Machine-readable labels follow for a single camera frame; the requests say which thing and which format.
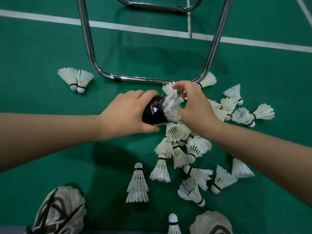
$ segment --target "forearm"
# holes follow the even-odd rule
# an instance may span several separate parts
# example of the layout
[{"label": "forearm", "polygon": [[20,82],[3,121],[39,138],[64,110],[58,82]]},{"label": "forearm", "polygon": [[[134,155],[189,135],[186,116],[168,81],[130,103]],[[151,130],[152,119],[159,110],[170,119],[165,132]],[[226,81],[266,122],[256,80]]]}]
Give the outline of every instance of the forearm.
[{"label": "forearm", "polygon": [[0,172],[96,140],[97,116],[0,114]]},{"label": "forearm", "polygon": [[312,149],[227,123],[204,135],[312,207]]}]

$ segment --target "black cylindrical container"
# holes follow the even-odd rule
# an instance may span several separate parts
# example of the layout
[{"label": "black cylindrical container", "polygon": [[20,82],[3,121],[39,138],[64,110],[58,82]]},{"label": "black cylindrical container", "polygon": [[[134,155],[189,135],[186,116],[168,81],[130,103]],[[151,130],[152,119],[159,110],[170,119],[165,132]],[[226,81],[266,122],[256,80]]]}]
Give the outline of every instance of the black cylindrical container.
[{"label": "black cylindrical container", "polygon": [[151,125],[167,123],[168,120],[163,113],[163,102],[165,95],[157,95],[147,104],[142,115],[142,121]]}]

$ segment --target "white sneaker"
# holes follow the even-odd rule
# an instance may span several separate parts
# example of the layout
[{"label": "white sneaker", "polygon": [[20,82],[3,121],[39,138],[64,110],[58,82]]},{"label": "white sneaker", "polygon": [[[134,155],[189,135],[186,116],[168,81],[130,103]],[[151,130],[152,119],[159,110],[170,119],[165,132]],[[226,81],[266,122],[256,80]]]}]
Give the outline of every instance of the white sneaker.
[{"label": "white sneaker", "polygon": [[190,234],[233,234],[229,220],[217,211],[197,215],[190,226]]},{"label": "white sneaker", "polygon": [[84,225],[85,199],[77,189],[60,186],[43,201],[33,228],[25,234],[78,234]]}]

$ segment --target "beige shoe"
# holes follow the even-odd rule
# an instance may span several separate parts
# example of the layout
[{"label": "beige shoe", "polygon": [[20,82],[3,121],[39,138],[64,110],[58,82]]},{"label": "beige shoe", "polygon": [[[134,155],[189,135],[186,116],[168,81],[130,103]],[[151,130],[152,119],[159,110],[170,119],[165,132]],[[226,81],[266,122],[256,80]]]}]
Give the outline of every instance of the beige shoe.
[{"label": "beige shoe", "polygon": [[198,215],[190,226],[190,234],[233,234],[229,220],[217,211]]}]

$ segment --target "person's right hand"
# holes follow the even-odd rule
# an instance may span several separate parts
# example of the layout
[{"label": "person's right hand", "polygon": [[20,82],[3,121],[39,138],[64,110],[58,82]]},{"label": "person's right hand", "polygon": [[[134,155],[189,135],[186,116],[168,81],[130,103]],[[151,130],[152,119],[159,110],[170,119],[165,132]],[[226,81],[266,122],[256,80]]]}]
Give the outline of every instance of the person's right hand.
[{"label": "person's right hand", "polygon": [[179,110],[178,114],[190,130],[204,137],[222,123],[198,84],[184,80],[177,82],[173,89],[185,91],[181,97],[188,98],[185,108]]}]

